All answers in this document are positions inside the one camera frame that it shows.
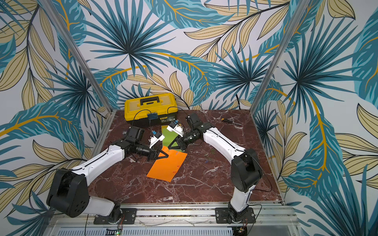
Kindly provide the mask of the lime green paper sheet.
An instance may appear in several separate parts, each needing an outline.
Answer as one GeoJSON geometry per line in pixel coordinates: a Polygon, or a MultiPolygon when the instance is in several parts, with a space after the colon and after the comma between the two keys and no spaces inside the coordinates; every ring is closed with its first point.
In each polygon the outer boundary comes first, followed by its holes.
{"type": "Polygon", "coordinates": [[[161,127],[162,135],[164,136],[164,140],[162,141],[163,146],[169,146],[171,142],[178,136],[177,133],[171,132],[167,130],[167,125],[163,125],[161,127]]]}

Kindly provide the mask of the orange paper sheet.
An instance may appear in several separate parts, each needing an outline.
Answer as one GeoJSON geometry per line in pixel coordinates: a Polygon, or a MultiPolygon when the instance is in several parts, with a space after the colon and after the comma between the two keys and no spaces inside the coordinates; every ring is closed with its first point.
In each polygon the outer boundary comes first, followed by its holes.
{"type": "Polygon", "coordinates": [[[171,182],[188,154],[174,149],[168,149],[166,146],[163,146],[162,150],[168,154],[168,158],[156,160],[147,174],[147,177],[171,182]]]}

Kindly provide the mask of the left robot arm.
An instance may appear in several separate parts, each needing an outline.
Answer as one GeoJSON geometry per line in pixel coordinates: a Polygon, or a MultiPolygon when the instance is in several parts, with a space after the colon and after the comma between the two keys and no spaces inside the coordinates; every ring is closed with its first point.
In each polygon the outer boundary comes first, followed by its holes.
{"type": "Polygon", "coordinates": [[[105,198],[89,195],[89,185],[114,164],[132,154],[147,157],[150,161],[167,158],[168,154],[153,146],[164,140],[160,132],[153,132],[149,145],[140,141],[145,130],[132,126],[126,135],[113,142],[103,152],[92,159],[71,169],[57,170],[46,203],[51,208],[71,217],[82,214],[104,217],[111,224],[119,223],[123,218],[120,204],[105,198]]]}

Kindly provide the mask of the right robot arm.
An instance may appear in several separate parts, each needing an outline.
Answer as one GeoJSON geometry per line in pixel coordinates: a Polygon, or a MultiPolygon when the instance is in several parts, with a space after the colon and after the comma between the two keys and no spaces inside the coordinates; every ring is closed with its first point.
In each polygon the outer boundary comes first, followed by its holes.
{"type": "Polygon", "coordinates": [[[202,140],[222,154],[231,167],[231,181],[234,185],[233,196],[227,207],[215,209],[218,224],[255,223],[254,211],[249,208],[252,191],[263,177],[264,172],[258,162],[258,155],[252,148],[246,149],[223,135],[214,125],[204,123],[197,114],[186,117],[190,131],[185,132],[177,120],[171,122],[167,130],[177,137],[169,149],[185,151],[197,140],[202,140]]]}

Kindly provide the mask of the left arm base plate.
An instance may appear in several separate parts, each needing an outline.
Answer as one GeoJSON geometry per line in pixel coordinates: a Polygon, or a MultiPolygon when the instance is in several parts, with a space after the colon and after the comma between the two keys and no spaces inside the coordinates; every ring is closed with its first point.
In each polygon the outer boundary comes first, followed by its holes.
{"type": "Polygon", "coordinates": [[[94,225],[132,225],[136,219],[136,208],[118,208],[109,216],[96,215],[94,225]]]}

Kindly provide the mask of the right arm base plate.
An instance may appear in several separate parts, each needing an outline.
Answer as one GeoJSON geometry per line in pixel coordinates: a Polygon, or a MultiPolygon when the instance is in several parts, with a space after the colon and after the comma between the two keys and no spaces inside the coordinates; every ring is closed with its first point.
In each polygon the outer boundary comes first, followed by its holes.
{"type": "Polygon", "coordinates": [[[215,217],[217,224],[256,223],[254,210],[249,206],[241,212],[236,212],[231,207],[218,207],[215,208],[215,217]]]}

